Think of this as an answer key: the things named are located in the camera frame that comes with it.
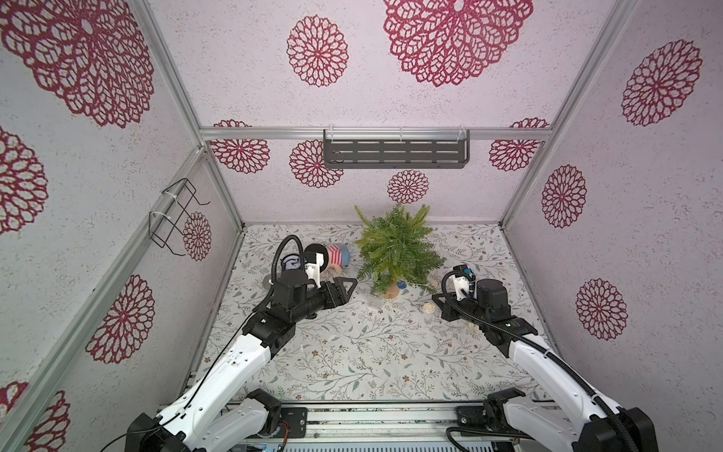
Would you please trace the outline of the string lights with rattan balls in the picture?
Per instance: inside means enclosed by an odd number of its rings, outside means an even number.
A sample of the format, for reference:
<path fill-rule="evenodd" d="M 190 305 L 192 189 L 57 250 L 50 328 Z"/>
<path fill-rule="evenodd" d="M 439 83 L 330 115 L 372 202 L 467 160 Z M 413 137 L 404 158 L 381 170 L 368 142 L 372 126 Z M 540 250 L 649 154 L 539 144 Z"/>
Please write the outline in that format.
<path fill-rule="evenodd" d="M 423 303 L 423 306 L 421 308 L 422 312 L 427 315 L 438 315 L 441 318 L 441 310 L 434 304 L 432 300 L 432 296 L 435 294 L 442 294 L 442 289 L 440 287 L 439 281 L 432 281 L 430 283 L 429 288 L 432 289 L 432 294 L 429 301 L 425 301 Z M 479 328 L 478 326 L 474 325 L 470 321 L 461 320 L 465 327 L 471 332 L 471 333 L 478 333 Z"/>

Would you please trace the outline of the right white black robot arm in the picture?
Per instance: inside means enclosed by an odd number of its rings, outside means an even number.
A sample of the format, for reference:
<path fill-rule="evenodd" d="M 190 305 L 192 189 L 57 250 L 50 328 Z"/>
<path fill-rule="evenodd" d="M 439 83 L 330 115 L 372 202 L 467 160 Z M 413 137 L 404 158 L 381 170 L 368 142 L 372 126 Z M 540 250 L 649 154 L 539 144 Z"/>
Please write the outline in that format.
<path fill-rule="evenodd" d="M 529 322 L 512 314 L 502 282 L 478 280 L 470 269 L 457 266 L 442 277 L 440 288 L 433 301 L 442 318 L 478 326 L 557 405 L 546 409 L 524 391 L 508 388 L 459 409 L 447 435 L 533 440 L 550 451 L 658 450 L 653 420 L 639 408 L 623 408 L 551 351 Z"/>

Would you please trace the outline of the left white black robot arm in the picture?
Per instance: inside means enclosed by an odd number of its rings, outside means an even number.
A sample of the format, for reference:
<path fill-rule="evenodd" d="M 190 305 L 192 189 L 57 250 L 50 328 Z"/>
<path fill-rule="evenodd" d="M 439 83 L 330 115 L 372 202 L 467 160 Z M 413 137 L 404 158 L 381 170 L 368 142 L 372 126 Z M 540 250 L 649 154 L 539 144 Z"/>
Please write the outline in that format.
<path fill-rule="evenodd" d="M 129 426 L 125 450 L 228 451 L 250 436 L 274 434 L 282 403 L 263 390 L 249 393 L 229 414 L 222 409 L 293 339 L 299 322 L 347 304 L 357 284 L 355 278 L 316 282 L 303 269 L 283 271 L 209 371 L 159 414 L 141 414 Z"/>

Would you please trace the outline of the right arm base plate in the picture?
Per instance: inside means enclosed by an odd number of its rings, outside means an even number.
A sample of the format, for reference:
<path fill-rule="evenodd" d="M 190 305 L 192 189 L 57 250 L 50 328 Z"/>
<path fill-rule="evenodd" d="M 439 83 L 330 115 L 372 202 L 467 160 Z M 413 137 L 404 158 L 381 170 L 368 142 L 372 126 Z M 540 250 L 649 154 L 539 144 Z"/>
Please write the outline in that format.
<path fill-rule="evenodd" d="M 483 404 L 461 405 L 455 408 L 457 426 L 475 431 L 489 430 L 489 416 Z"/>

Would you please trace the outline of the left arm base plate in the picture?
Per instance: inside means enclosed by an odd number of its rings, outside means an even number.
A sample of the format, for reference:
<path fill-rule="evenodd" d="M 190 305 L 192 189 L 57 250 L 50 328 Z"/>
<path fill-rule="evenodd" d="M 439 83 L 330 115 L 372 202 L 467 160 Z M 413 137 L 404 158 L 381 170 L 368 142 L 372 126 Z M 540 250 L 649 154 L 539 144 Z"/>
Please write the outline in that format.
<path fill-rule="evenodd" d="M 282 407 L 267 418 L 265 436 L 273 439 L 301 439 L 306 437 L 309 410 L 306 407 Z"/>

